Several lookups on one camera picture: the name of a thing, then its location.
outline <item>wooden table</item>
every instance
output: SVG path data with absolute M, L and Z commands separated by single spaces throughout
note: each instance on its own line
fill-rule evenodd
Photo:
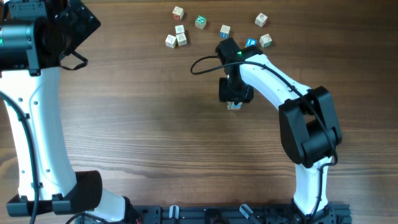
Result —
M 289 203 L 294 164 L 280 144 L 278 114 L 258 92 L 240 111 L 218 101 L 222 70 L 190 75 L 214 55 L 221 25 L 240 47 L 270 34 L 270 60 L 300 83 L 330 90 L 343 132 L 330 169 L 331 202 L 349 203 L 354 223 L 398 223 L 398 2 L 228 1 L 90 3 L 102 22 L 79 53 L 90 59 L 62 72 L 60 108 L 75 170 L 99 170 L 104 186 L 135 205 Z M 254 24 L 264 12 L 265 28 Z M 197 15 L 208 18 L 205 30 Z M 165 46 L 183 24 L 188 45 Z M 65 65 L 77 60 L 66 59 Z M 204 69 L 219 65 L 209 60 Z M 11 128 L 0 109 L 0 223 L 17 193 Z M 64 223 L 43 215 L 37 223 Z

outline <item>cube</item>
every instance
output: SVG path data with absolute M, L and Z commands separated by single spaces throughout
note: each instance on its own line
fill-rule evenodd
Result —
M 252 38 L 248 38 L 248 40 L 246 41 L 246 46 L 245 47 L 249 47 L 251 45 L 256 46 L 256 44 L 257 44 L 257 40 L 254 40 Z
M 178 46 L 187 44 L 187 37 L 185 36 L 184 33 L 177 34 L 177 43 L 178 43 Z
M 263 27 L 264 24 L 267 22 L 267 16 L 264 15 L 263 13 L 260 13 L 257 18 L 256 21 L 254 22 L 255 24 L 257 24 L 257 26 L 259 27 Z
M 231 30 L 231 27 L 223 25 L 221 26 L 221 30 L 220 30 L 220 37 L 227 39 L 229 36 L 229 31 Z
M 206 17 L 199 15 L 198 18 L 195 20 L 195 27 L 199 29 L 204 29 L 206 23 L 207 23 Z
M 181 34 L 185 32 L 184 25 L 175 26 L 175 34 Z
M 176 6 L 173 10 L 173 18 L 176 20 L 181 20 L 183 15 L 184 15 L 184 10 Z
M 166 46 L 174 48 L 175 44 L 177 43 L 177 38 L 173 35 L 168 35 L 166 38 Z
M 269 36 L 269 34 L 263 35 L 262 37 L 260 37 L 260 44 L 261 47 L 268 47 L 272 44 L 272 39 Z

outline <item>blue block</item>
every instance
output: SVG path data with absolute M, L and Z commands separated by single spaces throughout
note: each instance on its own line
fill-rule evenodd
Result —
M 224 39 L 227 39 L 228 38 L 228 34 L 220 32 L 220 37 L 224 38 Z
M 252 38 L 248 38 L 248 41 L 246 41 L 246 46 L 249 47 L 250 45 L 256 45 L 257 40 L 254 40 Z

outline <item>toy block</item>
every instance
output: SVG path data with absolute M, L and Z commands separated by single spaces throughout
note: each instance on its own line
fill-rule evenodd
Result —
M 269 36 L 269 34 L 263 35 L 262 37 L 260 37 L 260 44 L 261 47 L 268 47 L 272 44 L 272 39 Z
M 173 10 L 173 18 L 176 20 L 181 20 L 183 15 L 184 15 L 184 10 L 176 6 Z
M 168 35 L 166 38 L 166 46 L 175 48 L 175 44 L 177 43 L 177 38 L 173 35 Z
M 229 26 L 226 26 L 226 25 L 221 26 L 220 37 L 227 39 L 229 36 L 230 30 L 231 30 L 231 27 L 229 27 Z
M 187 44 L 187 37 L 185 36 L 184 33 L 177 34 L 177 43 L 178 43 L 178 46 L 183 46 L 183 45 Z
M 259 27 L 263 27 L 264 24 L 267 22 L 267 16 L 264 15 L 263 13 L 260 13 L 257 18 L 256 21 L 254 22 L 255 24 L 257 24 L 257 26 Z
M 175 34 L 181 34 L 184 32 L 185 32 L 184 25 L 175 26 Z
M 207 23 L 207 19 L 204 16 L 199 15 L 195 20 L 195 26 L 199 29 L 204 29 Z
M 250 45 L 256 46 L 256 44 L 257 44 L 257 40 L 254 40 L 252 38 L 248 38 L 248 41 L 246 41 L 246 46 L 245 47 L 249 47 Z

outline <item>wire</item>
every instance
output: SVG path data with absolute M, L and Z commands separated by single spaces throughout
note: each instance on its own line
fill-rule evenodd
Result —
M 304 96 L 296 89 L 296 87 L 293 86 L 292 84 L 290 84 L 284 77 L 279 75 L 273 69 L 269 68 L 267 65 L 264 65 L 264 64 L 261 64 L 261 63 L 257 63 L 257 62 L 233 62 L 233 63 L 228 63 L 228 64 L 225 64 L 225 65 L 220 65 L 220 66 L 217 66 L 217 67 L 214 67 L 214 68 L 211 68 L 211 69 L 208 69 L 208 70 L 204 70 L 204 71 L 201 71 L 201 72 L 193 72 L 193 68 L 198 62 L 200 62 L 200 61 L 202 61 L 204 59 L 208 59 L 208 58 L 218 58 L 218 57 L 217 56 L 207 56 L 207 57 L 200 58 L 199 60 L 197 60 L 195 63 L 192 64 L 192 66 L 191 66 L 191 74 L 192 75 L 201 75 L 201 74 L 212 72 L 212 71 L 215 71 L 215 70 L 218 70 L 218 69 L 221 69 L 221 68 L 225 68 L 225 67 L 228 67 L 228 66 L 231 66 L 231 65 L 241 65 L 241 64 L 257 65 L 257 66 L 259 66 L 261 68 L 264 68 L 264 69 L 270 71 L 272 74 L 274 74 L 276 77 L 278 77 L 282 82 L 284 82 L 292 91 L 294 91 L 300 97 L 300 99 L 304 102 L 305 106 L 311 111 L 311 113 L 317 119 L 319 125 L 322 128 L 322 131 L 325 133 L 326 139 L 327 139 L 327 141 L 329 143 L 329 146 L 330 146 L 330 148 L 331 148 L 331 150 L 333 152 L 333 157 L 335 158 L 335 160 L 333 162 L 322 164 L 319 167 L 319 169 L 318 169 L 319 172 L 320 172 L 320 177 L 319 177 L 320 183 L 319 183 L 319 189 L 318 189 L 317 202 L 315 204 L 315 207 L 314 207 L 314 210 L 313 210 L 312 214 L 310 215 L 310 217 L 308 219 L 308 223 L 311 223 L 312 220 L 315 217 L 315 214 L 317 213 L 319 204 L 321 202 L 322 185 L 323 185 L 323 169 L 326 166 L 335 166 L 337 164 L 337 162 L 338 162 L 338 156 L 337 156 L 337 152 L 336 152 L 336 147 L 333 144 L 333 141 L 331 140 L 331 138 L 330 138 L 330 136 L 328 134 L 328 130 L 325 127 L 325 124 L 323 124 L 323 122 L 320 119 L 318 113 L 315 111 L 315 108 L 311 105 L 310 102 L 308 102 L 307 99 L 304 98 Z
M 105 219 L 100 218 L 100 217 L 96 217 L 94 215 L 90 215 L 88 213 L 85 212 L 81 212 L 81 213 L 77 213 L 76 215 L 72 216 L 65 224 L 71 224 L 72 221 L 74 221 L 74 219 L 78 218 L 78 217 L 88 217 L 91 218 L 95 221 L 101 222 L 103 224 L 110 224 L 109 222 L 107 222 Z
M 33 138 L 32 134 L 30 133 L 29 125 L 27 122 L 28 117 L 22 111 L 22 109 L 17 105 L 17 103 L 15 103 L 10 97 L 8 97 L 5 93 L 1 91 L 0 91 L 0 98 L 2 98 L 5 102 L 7 102 L 8 105 L 12 107 L 12 109 L 14 109 L 15 113 L 17 114 L 18 120 L 22 123 L 22 127 L 24 128 L 25 131 L 27 145 L 29 148 L 30 166 L 32 168 L 33 189 L 35 192 L 34 206 L 33 206 L 32 216 L 30 218 L 30 224 L 34 224 L 37 216 L 37 211 L 39 209 L 40 185 L 39 185 L 39 178 L 37 176 L 37 168 L 36 168 L 37 166 L 36 166 L 36 159 L 34 153 Z

